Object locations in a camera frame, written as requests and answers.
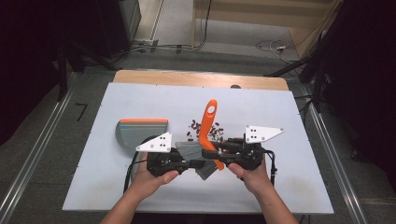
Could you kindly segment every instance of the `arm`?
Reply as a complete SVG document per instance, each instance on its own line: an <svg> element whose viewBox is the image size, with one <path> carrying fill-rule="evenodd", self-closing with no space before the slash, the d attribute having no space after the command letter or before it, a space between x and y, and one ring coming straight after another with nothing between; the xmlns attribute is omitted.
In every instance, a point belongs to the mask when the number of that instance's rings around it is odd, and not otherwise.
<svg viewBox="0 0 396 224"><path fill-rule="evenodd" d="M144 153L141 160L147 159L147 153ZM111 223L128 223L134 218L134 210L147 197L153 194L161 185L170 183L178 176L177 171L170 171L162 176L155 177L148 170L146 162L139 164L134 182L125 191L119 201L107 213L101 224Z"/></svg>
<svg viewBox="0 0 396 224"><path fill-rule="evenodd" d="M228 168L238 178L244 178L247 189L253 193L257 201L259 201L262 214L268 224L297 223L294 215L283 203L268 178L265 158L262 160L262 165L254 171L245 170L236 163L230 164Z"/></svg>

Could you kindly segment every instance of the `wooden board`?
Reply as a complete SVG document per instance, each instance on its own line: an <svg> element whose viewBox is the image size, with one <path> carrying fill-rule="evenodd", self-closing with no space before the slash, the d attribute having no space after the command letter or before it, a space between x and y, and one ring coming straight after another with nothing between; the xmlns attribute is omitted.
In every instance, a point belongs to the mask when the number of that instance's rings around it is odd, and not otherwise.
<svg viewBox="0 0 396 224"><path fill-rule="evenodd" d="M238 85L242 89L274 91L289 89L286 80L281 77L249 77L219 73L155 70L120 70L115 75L114 82L220 88L231 88L232 85Z"/></svg>

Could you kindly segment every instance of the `black stand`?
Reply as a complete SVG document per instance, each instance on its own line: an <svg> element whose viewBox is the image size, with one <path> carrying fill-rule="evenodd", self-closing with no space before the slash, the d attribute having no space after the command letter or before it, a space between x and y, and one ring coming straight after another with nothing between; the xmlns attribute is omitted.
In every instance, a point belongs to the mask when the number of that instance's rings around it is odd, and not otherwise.
<svg viewBox="0 0 396 224"><path fill-rule="evenodd" d="M311 53L311 55L302 58L298 62L291 63L272 74L264 75L265 77L280 77L293 69L305 65L303 72L299 75L299 80L302 83L308 83L312 79L312 77L314 76L316 77L312 103L314 104L315 109L317 110L318 113L320 113L319 104L320 104L321 86L323 84L323 80L325 77L325 66L324 66L323 58L326 52L332 46L333 37L336 34L340 24L343 22L347 14L351 12L351 5L352 4L344 3L341 6L337 17L332 23L332 26L330 27L327 34L323 38L321 38L321 35L319 36L317 47Z"/></svg>
<svg viewBox="0 0 396 224"><path fill-rule="evenodd" d="M86 64L79 57L79 54L83 53L89 57L91 57L94 61L101 64L105 68L117 71L118 68L115 68L112 64L106 62L104 59L99 57L98 55L92 53L88 49L85 49L78 43L69 42L63 40L61 46L58 48L58 71L59 71L59 96L58 102L61 101L66 92L67 92L67 71L66 71L66 59L69 61L72 66L73 71L75 72L84 72Z"/></svg>

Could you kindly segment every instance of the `gray object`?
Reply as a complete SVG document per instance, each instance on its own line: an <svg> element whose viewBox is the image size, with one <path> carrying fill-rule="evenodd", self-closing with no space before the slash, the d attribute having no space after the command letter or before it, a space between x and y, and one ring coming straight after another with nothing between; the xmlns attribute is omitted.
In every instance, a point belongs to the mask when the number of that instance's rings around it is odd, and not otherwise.
<svg viewBox="0 0 396 224"><path fill-rule="evenodd" d="M142 20L138 0L119 1L120 11L125 23L126 34L130 43L134 40L139 23Z"/></svg>
<svg viewBox="0 0 396 224"><path fill-rule="evenodd" d="M199 142L176 142L175 146L177 151L186 161L206 161L203 168L195 169L195 173L198 174L198 176L200 176L203 180L207 180L208 177L218 170L218 166L212 160L207 160L202 157L203 148Z"/></svg>
<svg viewBox="0 0 396 224"><path fill-rule="evenodd" d="M121 119L117 123L116 138L120 146L135 153L135 148L151 136L166 133L166 119Z"/></svg>

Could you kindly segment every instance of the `human hand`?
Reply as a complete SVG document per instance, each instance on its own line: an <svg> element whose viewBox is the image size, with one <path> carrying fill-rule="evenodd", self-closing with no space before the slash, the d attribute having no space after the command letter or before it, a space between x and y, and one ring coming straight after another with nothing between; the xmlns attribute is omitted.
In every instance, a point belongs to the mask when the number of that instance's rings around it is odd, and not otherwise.
<svg viewBox="0 0 396 224"><path fill-rule="evenodd" d="M273 187L267 174L265 155L262 158L262 164L253 171L245 170L236 163L231 163L228 169L238 178L243 178L247 189L256 197L260 196L266 188Z"/></svg>
<svg viewBox="0 0 396 224"><path fill-rule="evenodd" d="M147 159L148 153L145 152L141 156L141 161ZM136 175L131 186L125 191L125 193L132 192L138 197L139 201L143 201L150 195L152 195L160 186L169 184L173 179L178 176L178 171L169 171L164 175L155 177L147 169L147 162L139 163L137 167Z"/></svg>

